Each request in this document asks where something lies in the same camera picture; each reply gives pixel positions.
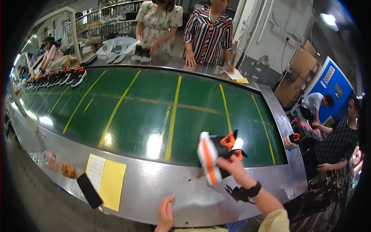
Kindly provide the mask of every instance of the person in striped shirt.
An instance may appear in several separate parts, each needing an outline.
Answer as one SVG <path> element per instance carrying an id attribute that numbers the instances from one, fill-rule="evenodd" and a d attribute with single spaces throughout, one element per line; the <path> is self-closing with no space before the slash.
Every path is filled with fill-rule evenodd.
<path id="1" fill-rule="evenodd" d="M 228 0 L 210 0 L 209 8 L 195 9 L 184 30 L 183 58 L 186 65 L 195 67 L 196 63 L 216 65 L 222 51 L 230 73 L 233 19 L 224 11 Z"/>

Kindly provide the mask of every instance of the man in white t-shirt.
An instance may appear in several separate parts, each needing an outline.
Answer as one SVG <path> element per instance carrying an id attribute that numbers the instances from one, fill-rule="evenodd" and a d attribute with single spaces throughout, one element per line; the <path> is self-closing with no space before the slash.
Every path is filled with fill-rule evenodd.
<path id="1" fill-rule="evenodd" d="M 305 119 L 314 120 L 320 123 L 318 118 L 319 107 L 323 105 L 324 107 L 332 107 L 334 105 L 334 99 L 331 94 L 326 94 L 323 96 L 321 93 L 311 93 L 301 100 L 300 112 Z"/>

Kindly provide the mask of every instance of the yellow paper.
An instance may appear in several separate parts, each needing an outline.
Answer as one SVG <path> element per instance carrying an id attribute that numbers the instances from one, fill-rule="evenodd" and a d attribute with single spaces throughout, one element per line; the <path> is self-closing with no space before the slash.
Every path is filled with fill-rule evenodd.
<path id="1" fill-rule="evenodd" d="M 86 171 L 89 170 L 91 155 L 89 157 Z M 102 173 L 99 195 L 103 199 L 103 206 L 115 211 L 119 211 L 122 191 L 122 182 L 126 165 L 112 160 L 106 160 Z"/>
<path id="2" fill-rule="evenodd" d="M 246 78 L 239 78 L 239 79 L 236 79 L 237 83 L 245 83 L 245 84 L 248 84 L 249 81 L 246 79 Z"/>

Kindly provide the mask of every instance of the left hand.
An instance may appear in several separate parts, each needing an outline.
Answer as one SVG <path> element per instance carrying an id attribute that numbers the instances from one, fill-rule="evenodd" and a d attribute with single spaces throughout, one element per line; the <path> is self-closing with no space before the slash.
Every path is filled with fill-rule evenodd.
<path id="1" fill-rule="evenodd" d="M 234 73 L 234 67 L 233 65 L 227 65 L 229 73 Z"/>
<path id="2" fill-rule="evenodd" d="M 148 47 L 148 49 L 150 50 L 150 55 L 152 55 L 156 51 L 157 46 L 158 46 L 157 40 L 153 41 L 150 44 L 150 46 Z"/>
<path id="3" fill-rule="evenodd" d="M 329 171 L 329 170 L 331 170 L 331 164 L 329 164 L 329 163 L 324 163 L 324 164 L 320 164 L 320 165 L 317 166 L 317 171 L 319 173 Z"/>
<path id="4" fill-rule="evenodd" d="M 158 226 L 155 232 L 168 232 L 174 225 L 173 206 L 171 202 L 175 199 L 175 195 L 168 196 L 163 199 L 158 208 Z"/>

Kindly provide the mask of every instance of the black phone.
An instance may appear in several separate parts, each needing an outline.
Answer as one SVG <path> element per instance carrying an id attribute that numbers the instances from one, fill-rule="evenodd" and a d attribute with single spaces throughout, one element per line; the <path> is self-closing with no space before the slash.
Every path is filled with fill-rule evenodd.
<path id="1" fill-rule="evenodd" d="M 77 178 L 77 183 L 79 184 L 80 189 L 84 194 L 86 200 L 88 201 L 89 205 L 93 209 L 96 209 L 103 204 L 102 198 L 95 190 L 86 173 L 82 174 L 79 178 Z"/>

